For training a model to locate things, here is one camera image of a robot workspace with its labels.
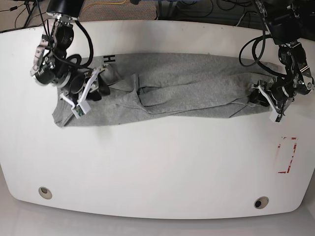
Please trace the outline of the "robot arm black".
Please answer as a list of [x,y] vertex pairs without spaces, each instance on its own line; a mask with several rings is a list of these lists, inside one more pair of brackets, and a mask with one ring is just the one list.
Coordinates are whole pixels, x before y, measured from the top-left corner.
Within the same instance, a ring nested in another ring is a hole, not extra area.
[[[253,64],[276,78],[272,82],[254,84],[250,102],[271,107],[272,119],[281,120],[296,94],[307,95],[315,89],[315,80],[307,64],[306,52],[298,40],[303,30],[315,31],[315,2],[313,0],[254,0],[260,18],[262,36],[250,40]],[[279,47],[278,58],[285,73],[276,72],[261,63],[263,54],[256,54],[259,43],[265,49],[271,38]]]
[[[94,57],[91,37],[79,22],[84,1],[52,0],[44,20],[44,31],[38,45],[31,76],[42,86],[52,84],[61,91],[61,99],[77,108],[86,100],[99,101],[110,94],[110,88],[102,80],[101,69],[90,68]],[[88,41],[89,57],[82,63],[79,54],[67,55],[74,40],[73,26],[77,25]]]

